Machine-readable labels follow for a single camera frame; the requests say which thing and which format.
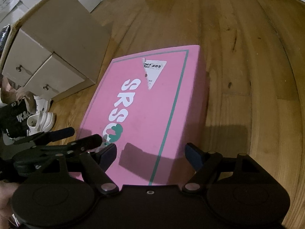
pink box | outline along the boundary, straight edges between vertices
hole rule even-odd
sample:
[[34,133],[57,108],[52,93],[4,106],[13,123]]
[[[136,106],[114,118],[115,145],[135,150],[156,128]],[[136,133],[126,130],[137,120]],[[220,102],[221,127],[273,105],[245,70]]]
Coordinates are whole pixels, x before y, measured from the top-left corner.
[[194,170],[184,157],[199,144],[205,122],[205,62],[198,45],[165,48],[113,59],[81,123],[77,138],[99,134],[115,143],[107,170],[123,184],[185,183]]

human hand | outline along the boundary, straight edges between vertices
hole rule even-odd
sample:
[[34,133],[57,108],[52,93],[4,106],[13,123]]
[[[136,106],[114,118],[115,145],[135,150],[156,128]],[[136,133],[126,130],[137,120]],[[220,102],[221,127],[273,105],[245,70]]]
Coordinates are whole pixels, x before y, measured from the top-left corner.
[[13,214],[10,198],[18,186],[18,183],[0,181],[0,229],[9,228],[8,219]]

wooden floor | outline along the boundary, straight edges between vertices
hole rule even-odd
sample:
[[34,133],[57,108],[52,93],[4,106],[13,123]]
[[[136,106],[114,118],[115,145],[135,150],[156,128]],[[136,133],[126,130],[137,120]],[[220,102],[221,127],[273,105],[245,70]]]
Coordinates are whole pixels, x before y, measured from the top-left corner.
[[[104,0],[92,15],[112,23],[100,79],[114,57],[199,44],[210,76],[202,149],[249,152],[289,192],[284,225],[305,228],[305,4]],[[55,102],[54,129],[78,129],[96,87]]]

white shoe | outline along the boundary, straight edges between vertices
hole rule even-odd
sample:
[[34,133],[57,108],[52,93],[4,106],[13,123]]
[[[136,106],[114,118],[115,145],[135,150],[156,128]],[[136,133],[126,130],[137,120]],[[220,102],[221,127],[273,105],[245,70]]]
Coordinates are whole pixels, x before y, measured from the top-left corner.
[[36,102],[36,114],[39,114],[40,111],[42,112],[49,112],[51,106],[51,100],[47,101],[42,99],[40,96],[34,95],[34,99]]
[[38,114],[31,115],[27,119],[27,126],[29,127],[29,135],[38,132],[47,132],[52,129],[55,124],[55,114],[40,111]]

bolt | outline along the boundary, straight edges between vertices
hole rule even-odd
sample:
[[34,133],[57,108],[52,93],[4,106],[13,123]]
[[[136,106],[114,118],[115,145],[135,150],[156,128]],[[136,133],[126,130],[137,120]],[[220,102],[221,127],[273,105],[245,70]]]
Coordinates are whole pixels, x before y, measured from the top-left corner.
[[101,188],[103,191],[112,191],[116,188],[116,185],[114,183],[104,183],[101,185]]
[[185,185],[185,188],[190,191],[196,191],[196,190],[200,189],[200,185],[197,183],[187,183]]

